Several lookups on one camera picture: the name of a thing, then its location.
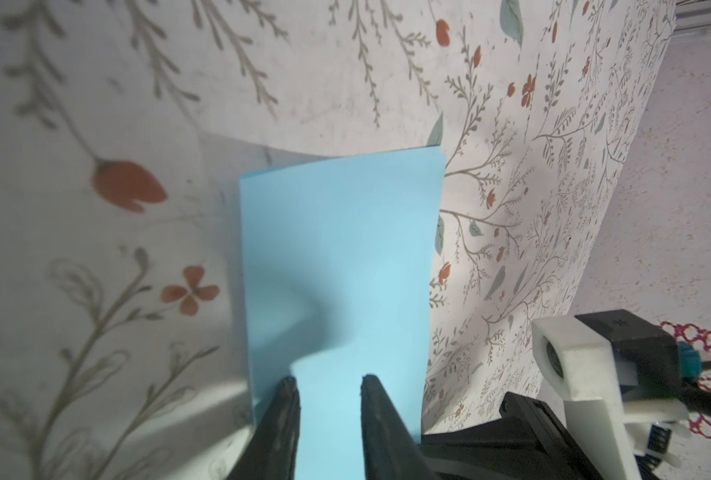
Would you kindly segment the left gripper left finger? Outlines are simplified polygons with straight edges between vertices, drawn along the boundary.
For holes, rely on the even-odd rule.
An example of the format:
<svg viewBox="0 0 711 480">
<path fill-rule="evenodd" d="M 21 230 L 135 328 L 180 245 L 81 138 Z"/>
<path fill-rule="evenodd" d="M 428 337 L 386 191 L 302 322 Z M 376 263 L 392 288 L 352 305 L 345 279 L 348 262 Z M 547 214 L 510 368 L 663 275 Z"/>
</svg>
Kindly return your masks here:
<svg viewBox="0 0 711 480">
<path fill-rule="evenodd" d="M 297 380 L 284 378 L 227 480 L 293 480 L 301 433 Z"/>
</svg>

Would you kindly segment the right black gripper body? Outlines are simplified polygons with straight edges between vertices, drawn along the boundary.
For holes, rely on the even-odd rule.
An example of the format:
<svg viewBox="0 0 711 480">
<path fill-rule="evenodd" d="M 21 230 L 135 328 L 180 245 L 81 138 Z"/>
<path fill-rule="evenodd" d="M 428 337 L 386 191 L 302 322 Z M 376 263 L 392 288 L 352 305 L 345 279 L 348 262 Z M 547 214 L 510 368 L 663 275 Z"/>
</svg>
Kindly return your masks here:
<svg viewBox="0 0 711 480">
<path fill-rule="evenodd" d="M 531 435 L 505 450 L 499 479 L 615 479 L 599 473 L 547 403 L 509 392 L 499 413 Z"/>
</svg>

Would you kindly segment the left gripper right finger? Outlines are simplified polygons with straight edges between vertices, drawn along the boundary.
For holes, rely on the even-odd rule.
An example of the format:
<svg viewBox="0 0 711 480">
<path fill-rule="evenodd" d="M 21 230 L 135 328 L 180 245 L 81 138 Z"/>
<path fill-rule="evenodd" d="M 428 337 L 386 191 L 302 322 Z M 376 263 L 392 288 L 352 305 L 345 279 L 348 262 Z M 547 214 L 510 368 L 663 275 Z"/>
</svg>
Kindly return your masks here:
<svg viewBox="0 0 711 480">
<path fill-rule="evenodd" d="M 375 375 L 361 384 L 361 437 L 365 478 L 437 479 Z"/>
</svg>

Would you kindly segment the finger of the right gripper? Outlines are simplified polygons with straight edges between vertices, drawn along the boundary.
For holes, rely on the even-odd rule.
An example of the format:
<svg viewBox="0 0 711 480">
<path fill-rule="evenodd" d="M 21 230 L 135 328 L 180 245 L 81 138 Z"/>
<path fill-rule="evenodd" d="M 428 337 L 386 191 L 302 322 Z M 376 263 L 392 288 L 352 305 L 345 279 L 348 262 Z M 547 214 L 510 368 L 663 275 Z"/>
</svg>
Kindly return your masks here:
<svg viewBox="0 0 711 480">
<path fill-rule="evenodd" d="M 535 416 L 426 435 L 419 448 L 445 479 L 577 478 L 559 437 Z"/>
</svg>

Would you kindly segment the light blue square paper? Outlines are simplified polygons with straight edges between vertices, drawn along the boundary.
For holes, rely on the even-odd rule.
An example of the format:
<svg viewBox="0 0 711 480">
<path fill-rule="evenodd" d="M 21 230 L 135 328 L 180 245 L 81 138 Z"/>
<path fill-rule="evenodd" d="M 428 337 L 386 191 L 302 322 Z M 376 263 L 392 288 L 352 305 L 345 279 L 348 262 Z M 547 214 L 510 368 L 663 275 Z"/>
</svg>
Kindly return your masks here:
<svg viewBox="0 0 711 480">
<path fill-rule="evenodd" d="M 318 161 L 240 182 L 257 414 L 286 376 L 302 402 L 299 479 L 361 479 L 361 380 L 421 433 L 439 147 Z"/>
</svg>

